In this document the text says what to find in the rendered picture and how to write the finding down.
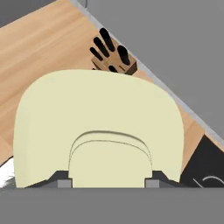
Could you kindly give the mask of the black hob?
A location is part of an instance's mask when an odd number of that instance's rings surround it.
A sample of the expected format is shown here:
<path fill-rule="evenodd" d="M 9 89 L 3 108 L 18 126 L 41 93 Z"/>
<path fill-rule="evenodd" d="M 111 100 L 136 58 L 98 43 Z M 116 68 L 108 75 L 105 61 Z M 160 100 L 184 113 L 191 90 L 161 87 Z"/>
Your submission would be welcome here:
<path fill-rule="evenodd" d="M 189 187 L 224 188 L 224 152 L 203 136 L 180 176 Z"/>

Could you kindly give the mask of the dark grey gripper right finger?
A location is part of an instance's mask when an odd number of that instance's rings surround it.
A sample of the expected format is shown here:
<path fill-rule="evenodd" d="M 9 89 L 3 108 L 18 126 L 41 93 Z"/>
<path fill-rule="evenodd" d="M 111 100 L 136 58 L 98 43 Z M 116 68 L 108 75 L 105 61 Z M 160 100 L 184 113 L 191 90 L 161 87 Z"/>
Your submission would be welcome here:
<path fill-rule="evenodd" d="M 145 188 L 185 188 L 186 186 L 176 182 L 174 180 L 170 180 L 166 177 L 166 175 L 162 171 L 153 171 L 151 178 L 146 178 L 144 180 Z"/>

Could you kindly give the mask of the cream blender lid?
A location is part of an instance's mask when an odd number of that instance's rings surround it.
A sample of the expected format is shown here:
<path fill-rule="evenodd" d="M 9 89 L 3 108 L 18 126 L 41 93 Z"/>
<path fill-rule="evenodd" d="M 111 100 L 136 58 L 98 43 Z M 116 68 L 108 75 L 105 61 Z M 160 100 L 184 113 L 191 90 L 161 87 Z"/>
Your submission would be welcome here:
<path fill-rule="evenodd" d="M 125 74 L 62 70 L 34 81 L 17 107 L 19 188 L 66 171 L 78 188 L 143 187 L 154 171 L 181 175 L 184 127 L 176 102 Z"/>

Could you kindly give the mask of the wooden knife block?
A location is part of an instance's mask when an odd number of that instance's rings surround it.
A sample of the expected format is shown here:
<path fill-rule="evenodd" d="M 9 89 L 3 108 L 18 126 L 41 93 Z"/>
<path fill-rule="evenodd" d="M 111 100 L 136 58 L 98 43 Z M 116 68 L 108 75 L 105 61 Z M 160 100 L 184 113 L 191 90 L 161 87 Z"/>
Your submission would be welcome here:
<path fill-rule="evenodd" d="M 110 71 L 109 66 L 113 66 L 119 74 L 133 75 L 137 71 L 137 61 L 128 53 L 130 64 L 128 66 L 123 64 L 117 51 L 118 46 L 120 45 L 115 45 L 115 50 L 113 52 L 106 47 L 109 53 L 108 58 L 105 57 L 100 50 L 98 50 L 97 52 L 102 56 L 103 60 L 100 61 L 94 56 L 92 58 L 92 62 L 95 68 L 102 71 Z"/>

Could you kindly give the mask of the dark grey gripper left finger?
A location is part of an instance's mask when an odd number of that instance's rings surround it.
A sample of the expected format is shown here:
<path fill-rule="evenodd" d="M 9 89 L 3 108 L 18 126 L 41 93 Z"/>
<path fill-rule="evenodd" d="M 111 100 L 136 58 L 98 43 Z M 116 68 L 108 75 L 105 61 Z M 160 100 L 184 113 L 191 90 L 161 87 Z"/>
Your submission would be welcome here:
<path fill-rule="evenodd" d="M 49 179 L 36 184 L 29 185 L 29 188 L 71 188 L 72 180 L 68 177 L 68 171 L 56 171 Z"/>

